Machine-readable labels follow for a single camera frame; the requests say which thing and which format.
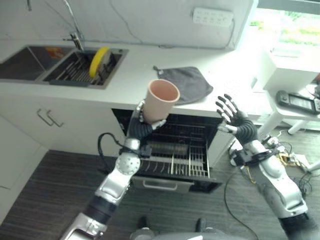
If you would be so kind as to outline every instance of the dark floor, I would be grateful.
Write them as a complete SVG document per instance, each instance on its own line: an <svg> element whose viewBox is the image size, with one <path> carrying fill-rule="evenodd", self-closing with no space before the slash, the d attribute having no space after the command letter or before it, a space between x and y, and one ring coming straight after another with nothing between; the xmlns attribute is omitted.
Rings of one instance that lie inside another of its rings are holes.
<svg viewBox="0 0 320 240"><path fill-rule="evenodd" d="M319 156L320 134L283 133L280 139L290 142L295 153L308 160ZM0 227L0 240L57 240L68 222L81 211L103 179L97 172L100 163L95 156L50 151L35 170ZM227 157L214 168L212 177L225 182L237 171ZM313 192L306 199L310 212L320 223L320 180L312 179ZM237 173L231 180L227 201L232 212L248 224L260 240L285 240L278 220L258 194L254 185ZM196 220L208 223L226 233L253 240L254 236L227 212L223 186L211 194L168 193L130 188L112 218L104 239L127 240L136 229L137 220L146 215L153 229L160 233L192 232Z"/></svg>

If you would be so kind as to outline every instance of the stainless steel sink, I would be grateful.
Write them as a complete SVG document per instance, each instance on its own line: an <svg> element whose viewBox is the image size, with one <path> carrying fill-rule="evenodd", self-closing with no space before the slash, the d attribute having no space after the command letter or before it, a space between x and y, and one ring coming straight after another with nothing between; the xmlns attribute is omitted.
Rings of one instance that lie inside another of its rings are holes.
<svg viewBox="0 0 320 240"><path fill-rule="evenodd" d="M109 62L95 78L89 77L98 48L26 46L0 64L0 82L63 85L105 89L119 68L127 49L111 49Z"/></svg>
<svg viewBox="0 0 320 240"><path fill-rule="evenodd" d="M26 46L0 64L0 81L39 81L74 47Z"/></svg>
<svg viewBox="0 0 320 240"><path fill-rule="evenodd" d="M97 49L72 52L43 79L43 82L51 85L105 89L128 50L111 49L108 62L102 65L102 70L94 78L91 78L89 68L96 52Z"/></svg>

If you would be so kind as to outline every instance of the plastic cup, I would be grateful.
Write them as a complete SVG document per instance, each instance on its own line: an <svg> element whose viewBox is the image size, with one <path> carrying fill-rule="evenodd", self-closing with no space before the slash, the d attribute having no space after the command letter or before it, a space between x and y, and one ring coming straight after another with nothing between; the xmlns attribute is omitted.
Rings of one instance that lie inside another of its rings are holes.
<svg viewBox="0 0 320 240"><path fill-rule="evenodd" d="M153 124L166 119L179 98L180 92L176 85L164 79L152 80L148 84L143 106L144 120Z"/></svg>

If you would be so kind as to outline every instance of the open dishwasher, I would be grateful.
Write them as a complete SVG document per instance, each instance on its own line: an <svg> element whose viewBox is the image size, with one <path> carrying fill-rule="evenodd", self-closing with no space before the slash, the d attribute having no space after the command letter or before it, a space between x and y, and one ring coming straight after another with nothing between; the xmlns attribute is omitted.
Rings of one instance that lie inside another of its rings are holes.
<svg viewBox="0 0 320 240"><path fill-rule="evenodd" d="M112 109L126 135L132 110ZM132 178L137 188L210 193L221 183L210 178L208 147L221 118L170 114L164 126L146 137L151 146Z"/></svg>

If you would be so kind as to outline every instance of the power strip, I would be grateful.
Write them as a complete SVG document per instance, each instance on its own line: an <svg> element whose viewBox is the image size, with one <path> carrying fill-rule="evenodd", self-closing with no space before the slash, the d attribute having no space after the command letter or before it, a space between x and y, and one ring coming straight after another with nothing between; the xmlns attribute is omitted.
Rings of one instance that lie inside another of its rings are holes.
<svg viewBox="0 0 320 240"><path fill-rule="evenodd" d="M192 20L195 24L203 24L228 28L231 25L234 14L231 11L196 7L193 10Z"/></svg>

